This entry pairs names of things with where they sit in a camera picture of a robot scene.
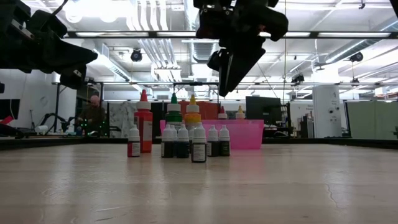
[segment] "person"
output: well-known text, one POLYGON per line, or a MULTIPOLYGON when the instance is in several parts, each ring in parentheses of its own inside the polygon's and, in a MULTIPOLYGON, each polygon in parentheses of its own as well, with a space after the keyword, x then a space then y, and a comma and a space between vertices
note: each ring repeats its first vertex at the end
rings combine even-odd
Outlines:
POLYGON ((105 109, 100 108, 100 98, 93 95, 90 98, 90 106, 85 108, 79 115, 79 122, 82 123, 87 119, 87 132, 98 131, 100 133, 100 125, 105 120, 105 109))

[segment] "green bottle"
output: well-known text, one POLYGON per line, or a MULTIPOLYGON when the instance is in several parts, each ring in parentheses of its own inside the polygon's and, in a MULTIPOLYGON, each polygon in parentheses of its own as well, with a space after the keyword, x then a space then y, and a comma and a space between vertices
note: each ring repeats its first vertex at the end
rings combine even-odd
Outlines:
POLYGON ((177 131, 181 128, 181 105, 177 103, 175 93, 173 93, 172 102, 167 105, 166 124, 174 125, 177 131))

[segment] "yellow cap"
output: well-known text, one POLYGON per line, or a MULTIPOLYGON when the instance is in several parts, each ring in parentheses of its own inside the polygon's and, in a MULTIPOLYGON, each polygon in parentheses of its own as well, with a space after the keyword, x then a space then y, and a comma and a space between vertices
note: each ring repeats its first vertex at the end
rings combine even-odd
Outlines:
POLYGON ((191 100, 189 102, 189 105, 196 105, 197 104, 197 100, 195 99, 195 95, 192 94, 191 95, 191 100))
POLYGON ((242 106, 241 105, 239 105, 238 113, 239 114, 243 114, 243 110, 242 110, 242 106))

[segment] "wooden table surface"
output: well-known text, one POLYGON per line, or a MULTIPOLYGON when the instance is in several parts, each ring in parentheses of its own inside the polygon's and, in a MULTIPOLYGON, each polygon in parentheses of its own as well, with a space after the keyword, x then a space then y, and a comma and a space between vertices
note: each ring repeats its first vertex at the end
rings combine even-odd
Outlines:
POLYGON ((0 151, 1 223, 398 222, 398 151, 274 144, 193 164, 153 148, 0 151))

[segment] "pink container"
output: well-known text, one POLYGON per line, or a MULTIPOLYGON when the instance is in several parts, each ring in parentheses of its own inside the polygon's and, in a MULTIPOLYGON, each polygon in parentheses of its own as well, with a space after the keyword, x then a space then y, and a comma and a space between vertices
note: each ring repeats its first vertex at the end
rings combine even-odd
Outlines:
MULTIPOLYGON (((262 144, 263 120, 202 120, 206 135, 211 125, 215 125, 219 131, 222 125, 226 125, 231 138, 231 149, 260 149, 262 144)), ((160 130, 166 127, 164 120, 160 121, 160 130)))

